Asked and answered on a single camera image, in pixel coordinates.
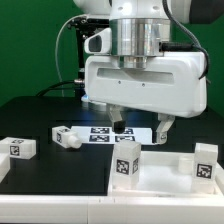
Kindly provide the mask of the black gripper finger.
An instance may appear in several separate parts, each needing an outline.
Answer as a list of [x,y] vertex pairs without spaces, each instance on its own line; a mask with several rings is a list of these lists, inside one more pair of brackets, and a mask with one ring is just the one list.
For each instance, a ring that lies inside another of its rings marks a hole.
[[154,143],[162,145],[167,142],[168,131],[173,125],[175,117],[173,115],[159,113],[158,121],[159,125],[155,131]]
[[108,116],[112,124],[113,132],[124,132],[126,122],[121,116],[122,107],[114,104],[106,106]]

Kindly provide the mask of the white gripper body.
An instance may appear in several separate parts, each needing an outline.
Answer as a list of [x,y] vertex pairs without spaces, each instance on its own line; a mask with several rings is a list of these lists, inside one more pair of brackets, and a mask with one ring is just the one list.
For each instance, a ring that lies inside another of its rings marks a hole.
[[112,56],[86,61],[85,91],[92,101],[179,117],[201,114],[207,105],[204,55],[166,52],[145,69],[121,69]]

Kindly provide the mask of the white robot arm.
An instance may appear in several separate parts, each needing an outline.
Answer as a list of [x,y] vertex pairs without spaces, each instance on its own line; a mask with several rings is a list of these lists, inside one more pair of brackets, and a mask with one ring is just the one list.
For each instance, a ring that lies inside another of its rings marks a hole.
[[209,57],[196,37],[170,41],[173,24],[208,24],[224,14],[224,0],[73,0],[89,19],[108,27],[85,40],[85,92],[106,105],[122,133],[123,107],[158,114],[155,142],[167,141],[175,118],[201,114],[207,104]]

